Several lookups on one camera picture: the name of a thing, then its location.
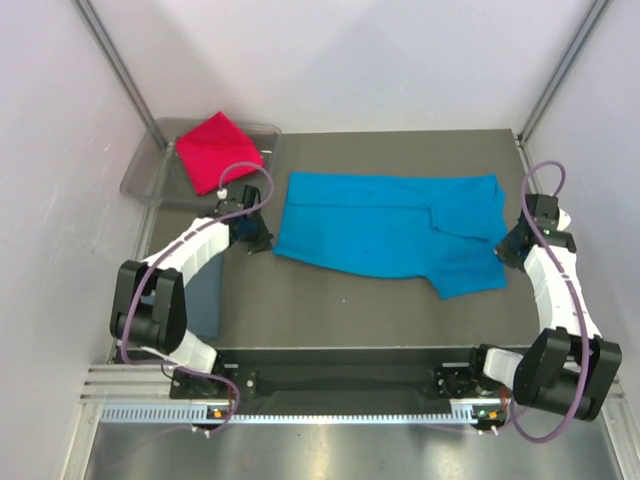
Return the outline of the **bright blue t-shirt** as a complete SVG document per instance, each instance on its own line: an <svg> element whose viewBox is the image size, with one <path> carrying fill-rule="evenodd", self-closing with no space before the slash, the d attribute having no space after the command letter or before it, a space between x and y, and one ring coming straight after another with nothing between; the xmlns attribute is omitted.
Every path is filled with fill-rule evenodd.
<svg viewBox="0 0 640 480"><path fill-rule="evenodd" d="M503 289L507 233L493 175L398 177L294 172L275 254L344 273L428 280L443 299Z"/></svg>

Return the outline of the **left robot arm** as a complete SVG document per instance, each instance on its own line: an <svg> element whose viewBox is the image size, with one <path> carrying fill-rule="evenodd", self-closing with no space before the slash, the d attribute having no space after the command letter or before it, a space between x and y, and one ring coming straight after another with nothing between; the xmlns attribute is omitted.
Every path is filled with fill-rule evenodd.
<svg viewBox="0 0 640 480"><path fill-rule="evenodd" d="M237 196L221 188L213 209L164 248L119 267L109 330L124 363L173 367L209 397L237 390L218 351L194 329L219 322L224 253L237 244L251 254L271 248L261 214L269 198L252 185Z"/></svg>

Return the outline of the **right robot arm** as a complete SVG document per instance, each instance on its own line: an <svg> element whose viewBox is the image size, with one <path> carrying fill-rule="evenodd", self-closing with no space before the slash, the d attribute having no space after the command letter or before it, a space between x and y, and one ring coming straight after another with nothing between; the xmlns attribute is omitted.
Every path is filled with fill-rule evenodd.
<svg viewBox="0 0 640 480"><path fill-rule="evenodd" d="M481 396L504 387L520 405L554 414L575 404L575 418L592 421L618 373L622 351L602 337L586 308L569 215L555 196L524 199L517 225L495 253L528 276L540 333L524 354L486 344L474 349L467 384Z"/></svg>

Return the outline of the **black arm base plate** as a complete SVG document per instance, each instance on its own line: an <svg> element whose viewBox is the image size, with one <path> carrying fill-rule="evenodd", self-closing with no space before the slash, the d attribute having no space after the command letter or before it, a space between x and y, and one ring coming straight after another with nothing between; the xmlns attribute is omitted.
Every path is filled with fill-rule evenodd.
<svg viewBox="0 0 640 480"><path fill-rule="evenodd" d="M423 399L491 397L507 391L469 363L243 364L224 366L246 400L277 393L410 394Z"/></svg>

